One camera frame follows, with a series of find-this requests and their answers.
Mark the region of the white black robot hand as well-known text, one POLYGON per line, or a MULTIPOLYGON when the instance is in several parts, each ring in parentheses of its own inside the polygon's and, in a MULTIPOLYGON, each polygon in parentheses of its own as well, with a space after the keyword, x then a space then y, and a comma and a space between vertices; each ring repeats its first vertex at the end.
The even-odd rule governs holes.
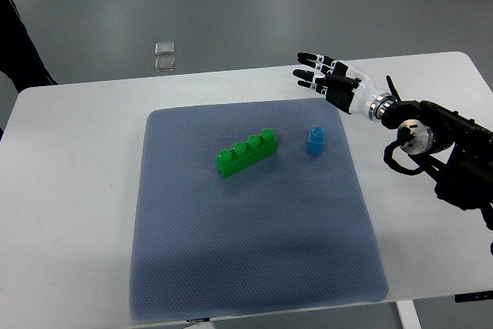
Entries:
POLYGON ((297 61, 309 68, 293 71, 297 84, 322 95, 346 114, 358 113, 376 122, 396 102, 393 95, 376 87, 367 73, 346 61, 307 52, 299 52, 297 61))

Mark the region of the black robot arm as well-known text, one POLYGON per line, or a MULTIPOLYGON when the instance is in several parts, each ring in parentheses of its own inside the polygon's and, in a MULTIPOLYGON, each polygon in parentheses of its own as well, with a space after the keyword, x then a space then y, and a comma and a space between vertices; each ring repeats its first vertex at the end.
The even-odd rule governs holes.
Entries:
POLYGON ((394 171, 428 174, 439 200, 461 210, 481 211, 492 228, 492 131, 430 101, 404 101, 390 76, 396 99, 381 110, 382 125, 396 129, 396 140, 384 150, 384 162, 394 171))

